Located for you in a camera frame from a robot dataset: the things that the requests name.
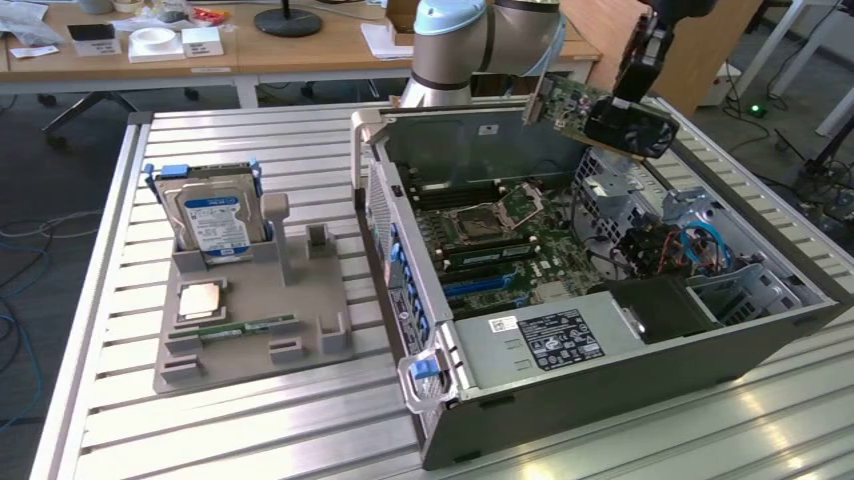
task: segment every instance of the hard drive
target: hard drive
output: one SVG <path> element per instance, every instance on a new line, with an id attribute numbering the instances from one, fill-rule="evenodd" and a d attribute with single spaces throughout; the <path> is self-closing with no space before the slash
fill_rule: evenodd
<path id="1" fill-rule="evenodd" d="M 209 264 L 241 261 L 270 238 L 261 208 L 258 163 L 203 167 L 147 165 L 147 183 L 163 205 L 178 247 L 201 250 Z"/>

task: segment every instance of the side panel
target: side panel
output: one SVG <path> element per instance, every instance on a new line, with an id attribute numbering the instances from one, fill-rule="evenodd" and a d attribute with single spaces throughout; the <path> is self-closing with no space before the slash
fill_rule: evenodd
<path id="1" fill-rule="evenodd" d="M 837 307 L 823 310 L 820 323 L 840 313 Z M 425 468 L 446 467 L 732 381 L 803 337 L 807 328 L 797 317 L 764 323 L 453 405 L 428 439 Z"/>

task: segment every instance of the motherboard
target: motherboard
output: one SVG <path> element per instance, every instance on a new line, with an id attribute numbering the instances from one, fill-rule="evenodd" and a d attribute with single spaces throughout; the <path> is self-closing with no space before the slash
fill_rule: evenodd
<path id="1" fill-rule="evenodd" d="M 586 295 L 602 283 L 570 228 L 568 192 L 545 187 L 529 180 L 433 191 L 428 202 L 416 195 L 456 320 Z"/>

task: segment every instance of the white cable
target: white cable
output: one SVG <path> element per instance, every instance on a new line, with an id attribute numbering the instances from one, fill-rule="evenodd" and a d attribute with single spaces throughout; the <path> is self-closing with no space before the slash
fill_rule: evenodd
<path id="1" fill-rule="evenodd" d="M 54 238 L 86 237 L 87 235 L 93 235 L 94 233 L 97 233 L 98 228 L 94 228 L 93 230 L 87 230 L 86 232 L 70 233 L 67 235 L 50 235 L 47 232 L 50 229 L 54 229 L 61 223 L 67 222 L 69 220 L 75 220 L 78 218 L 89 217 L 90 215 L 101 215 L 102 213 L 105 213 L 103 210 L 89 210 L 83 212 L 70 213 L 69 215 L 47 220 L 42 224 L 42 226 L 39 226 L 39 228 L 37 228 L 35 230 L 29 230 L 21 233 L 10 233 L 6 230 L 0 230 L 0 237 L 23 238 L 23 237 L 31 237 L 34 235 L 42 235 L 43 237 L 53 236 Z"/>

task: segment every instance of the white label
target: white label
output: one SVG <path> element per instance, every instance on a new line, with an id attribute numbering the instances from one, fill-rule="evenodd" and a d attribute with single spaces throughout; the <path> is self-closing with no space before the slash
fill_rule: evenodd
<path id="1" fill-rule="evenodd" d="M 262 330 L 262 329 L 265 329 L 265 328 L 270 328 L 270 327 L 273 327 L 274 325 L 281 325 L 281 324 L 282 324 L 282 322 L 277 320 L 277 321 L 273 321 L 273 322 L 245 323 L 245 324 L 244 324 L 244 327 L 245 327 L 248 330 Z"/>
<path id="2" fill-rule="evenodd" d="M 518 330 L 520 325 L 517 325 L 517 317 L 502 317 L 494 318 L 490 320 L 490 328 L 493 329 L 493 333 L 506 332 L 508 330 Z"/>
<path id="3" fill-rule="evenodd" d="M 199 250 L 211 255 L 229 256 L 249 249 L 250 236 L 246 225 L 238 220 L 238 197 L 189 200 L 185 206 Z"/>
<path id="4" fill-rule="evenodd" d="M 197 67 L 190 69 L 191 73 L 229 73 L 231 67 Z"/>
<path id="5" fill-rule="evenodd" d="M 91 40 L 86 42 L 75 41 L 75 50 L 82 57 L 98 57 L 102 55 L 118 55 L 122 53 L 119 39 Z"/>
<path id="6" fill-rule="evenodd" d="M 521 253 L 529 253 L 532 251 L 530 245 L 522 245 L 521 247 L 506 248 L 502 252 L 504 257 L 513 257 Z"/>
<path id="7" fill-rule="evenodd" d="M 481 263 L 490 260 L 498 260 L 502 256 L 497 253 L 496 255 L 485 255 L 484 257 L 468 258 L 464 260 L 464 265 L 469 265 L 470 263 Z"/>
<path id="8" fill-rule="evenodd" d="M 211 53 L 211 50 L 209 49 L 209 46 L 205 43 L 190 43 L 187 44 L 187 47 L 190 48 L 191 55 L 202 55 L 206 53 Z"/>
<path id="9" fill-rule="evenodd" d="M 226 330 L 225 332 L 210 333 L 207 335 L 199 335 L 199 339 L 201 340 L 217 340 L 218 338 L 237 337 L 237 336 L 240 336 L 242 334 L 244 334 L 244 332 L 241 330 Z"/>
<path id="10" fill-rule="evenodd" d="M 59 48 L 57 48 L 54 45 L 39 48 L 11 48 L 10 52 L 13 52 L 15 58 L 30 58 L 41 57 L 42 55 L 49 55 L 50 53 L 57 53 L 59 52 Z"/>
<path id="11" fill-rule="evenodd" d="M 478 135 L 498 135 L 498 125 L 481 125 Z"/>

